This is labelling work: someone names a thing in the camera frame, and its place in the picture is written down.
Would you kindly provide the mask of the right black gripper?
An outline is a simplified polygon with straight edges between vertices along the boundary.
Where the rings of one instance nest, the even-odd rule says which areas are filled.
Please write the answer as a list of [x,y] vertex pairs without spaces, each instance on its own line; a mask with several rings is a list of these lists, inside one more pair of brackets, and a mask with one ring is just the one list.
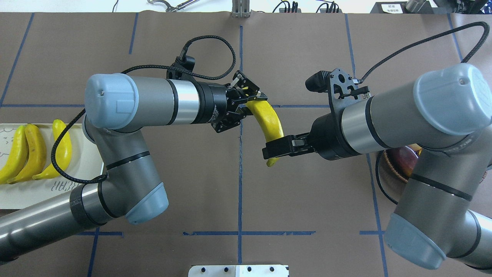
[[326,160],[339,160],[361,153],[355,151],[342,134],[342,129],[336,123],[333,114],[317,118],[309,134],[287,135],[266,143],[262,149],[263,159],[295,157],[299,155],[318,153]]

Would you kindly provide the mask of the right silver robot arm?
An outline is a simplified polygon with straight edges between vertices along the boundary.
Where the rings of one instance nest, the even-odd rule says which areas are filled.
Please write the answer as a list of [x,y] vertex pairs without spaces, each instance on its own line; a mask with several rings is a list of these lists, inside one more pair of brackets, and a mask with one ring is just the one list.
[[417,160],[384,234],[387,246],[420,267],[446,259],[491,273],[491,219],[469,205],[491,167],[491,90],[480,70],[459,63],[367,99],[340,68],[309,77],[330,112],[310,132],[266,143],[264,159],[318,153],[327,160],[418,144]]

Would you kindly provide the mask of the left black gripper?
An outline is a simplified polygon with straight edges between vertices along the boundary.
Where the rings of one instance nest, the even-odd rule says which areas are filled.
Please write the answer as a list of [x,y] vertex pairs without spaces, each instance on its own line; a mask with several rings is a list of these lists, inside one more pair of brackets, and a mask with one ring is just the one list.
[[198,124],[211,124],[216,133],[239,126],[248,112],[231,102],[266,101],[268,97],[241,70],[237,70],[231,82],[231,102],[227,87],[216,83],[198,82]]

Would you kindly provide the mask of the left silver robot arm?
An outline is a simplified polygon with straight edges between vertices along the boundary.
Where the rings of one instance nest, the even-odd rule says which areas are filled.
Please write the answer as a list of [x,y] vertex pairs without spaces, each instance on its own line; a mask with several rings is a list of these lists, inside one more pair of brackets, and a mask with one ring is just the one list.
[[64,238],[124,216],[141,224],[168,207],[163,182],[141,128],[211,124],[220,133],[239,125],[239,105],[266,100],[258,86],[237,71],[230,84],[167,67],[165,78],[131,77],[126,72],[95,74],[85,89],[83,130],[105,165],[104,180],[79,186],[1,218],[1,264]]

